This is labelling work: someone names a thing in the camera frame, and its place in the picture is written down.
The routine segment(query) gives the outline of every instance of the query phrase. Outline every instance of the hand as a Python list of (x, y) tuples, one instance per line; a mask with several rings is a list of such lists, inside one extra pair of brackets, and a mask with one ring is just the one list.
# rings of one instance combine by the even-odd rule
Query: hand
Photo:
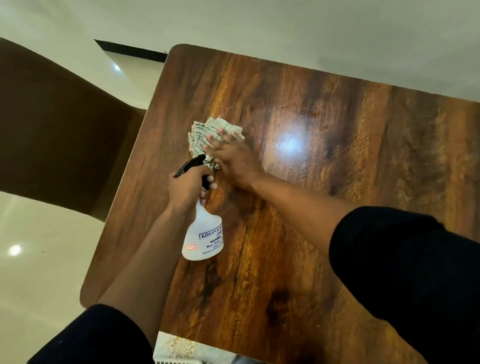
[(205, 152), (221, 165), (232, 184), (253, 191), (253, 184), (266, 175), (260, 160), (237, 134), (228, 134), (222, 128), (217, 131), (222, 141), (218, 142), (211, 134), (207, 134), (212, 146), (204, 146)]
[[(192, 167), (187, 172), (179, 177), (173, 177), (174, 173), (170, 175), (168, 183), (168, 195), (170, 201), (168, 207), (180, 210), (185, 214), (195, 212), (195, 204), (200, 198), (200, 203), (205, 205), (206, 191), (202, 187), (202, 176), (209, 175), (207, 180), (210, 182), (209, 189), (216, 189), (216, 183), (213, 183), (212, 170), (206, 165)], [(195, 220), (188, 216), (190, 223)]]

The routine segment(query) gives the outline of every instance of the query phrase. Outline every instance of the spray bottle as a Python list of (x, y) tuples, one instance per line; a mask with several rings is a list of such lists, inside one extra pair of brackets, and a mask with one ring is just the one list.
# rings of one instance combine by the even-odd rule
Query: spray bottle
[[(191, 167), (201, 166), (204, 160), (205, 154), (196, 156), (181, 166), (174, 177), (181, 176)], [(202, 186), (208, 190), (210, 183), (207, 176), (202, 177)], [(195, 221), (188, 227), (181, 253), (188, 260), (203, 260), (223, 249), (222, 218), (205, 210), (200, 200), (197, 201), (195, 208), (197, 210)]]

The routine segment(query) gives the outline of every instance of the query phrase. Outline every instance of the spray bottle label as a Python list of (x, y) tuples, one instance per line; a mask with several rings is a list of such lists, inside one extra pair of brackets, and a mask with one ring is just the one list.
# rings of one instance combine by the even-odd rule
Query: spray bottle label
[(206, 247), (205, 251), (202, 252), (203, 254), (206, 254), (211, 252), (212, 250), (215, 250), (216, 248), (220, 247), (223, 244), (222, 224), (218, 225), (216, 228), (211, 229), (209, 231), (201, 232), (200, 234), (198, 234), (198, 238), (203, 244), (205, 244), (205, 247)]

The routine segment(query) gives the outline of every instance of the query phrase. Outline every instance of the black sleeve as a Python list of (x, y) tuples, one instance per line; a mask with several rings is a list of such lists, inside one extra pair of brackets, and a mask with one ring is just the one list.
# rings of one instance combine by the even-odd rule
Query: black sleeve
[(365, 206), (338, 224), (329, 259), (355, 298), (429, 363), (479, 362), (480, 244), (431, 216)]
[(140, 328), (115, 308), (96, 304), (54, 337), (29, 363), (153, 363)]

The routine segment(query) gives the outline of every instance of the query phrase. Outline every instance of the chair backrest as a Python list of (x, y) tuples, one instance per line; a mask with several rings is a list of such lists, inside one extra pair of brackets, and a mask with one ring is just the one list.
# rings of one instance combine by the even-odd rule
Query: chair backrest
[(105, 219), (143, 116), (0, 38), (0, 191)]

